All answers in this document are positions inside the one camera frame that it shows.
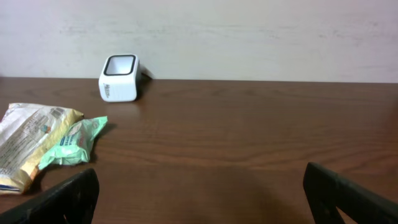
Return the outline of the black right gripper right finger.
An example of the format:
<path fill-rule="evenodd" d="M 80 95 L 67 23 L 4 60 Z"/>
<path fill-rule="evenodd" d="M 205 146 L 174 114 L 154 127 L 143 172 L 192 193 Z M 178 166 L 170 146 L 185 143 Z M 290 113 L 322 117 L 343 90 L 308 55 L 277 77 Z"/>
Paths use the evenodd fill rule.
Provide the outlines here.
<path fill-rule="evenodd" d="M 395 202 L 317 163 L 307 164 L 303 189 L 315 223 L 344 224 L 339 211 L 356 223 L 397 223 Z"/>

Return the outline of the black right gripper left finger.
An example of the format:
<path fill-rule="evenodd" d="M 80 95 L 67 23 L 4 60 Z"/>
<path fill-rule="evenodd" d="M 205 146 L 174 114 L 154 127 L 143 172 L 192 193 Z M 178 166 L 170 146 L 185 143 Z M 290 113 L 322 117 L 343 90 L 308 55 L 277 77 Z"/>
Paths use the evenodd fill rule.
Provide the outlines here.
<path fill-rule="evenodd" d="M 81 171 L 1 214 L 1 224 L 90 224 L 100 184 L 94 169 Z"/>

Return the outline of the mint green wipes pack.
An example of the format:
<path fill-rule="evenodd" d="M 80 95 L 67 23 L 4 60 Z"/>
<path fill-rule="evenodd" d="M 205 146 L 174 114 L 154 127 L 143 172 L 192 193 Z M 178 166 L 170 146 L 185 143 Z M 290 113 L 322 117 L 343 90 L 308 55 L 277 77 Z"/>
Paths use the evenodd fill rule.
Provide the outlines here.
<path fill-rule="evenodd" d="M 52 164 L 74 166 L 89 162 L 94 140 L 107 122 L 107 116 L 76 122 L 59 142 L 43 155 L 38 168 L 43 170 Z"/>

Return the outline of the cream snack bag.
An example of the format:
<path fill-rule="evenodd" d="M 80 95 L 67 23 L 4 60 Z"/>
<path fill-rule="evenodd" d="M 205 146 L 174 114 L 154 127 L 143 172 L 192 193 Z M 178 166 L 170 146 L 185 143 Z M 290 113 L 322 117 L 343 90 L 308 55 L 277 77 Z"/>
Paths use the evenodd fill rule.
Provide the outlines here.
<path fill-rule="evenodd" d="M 9 104 L 1 120 L 1 194 L 26 192 L 43 155 L 83 117 L 61 106 Z"/>

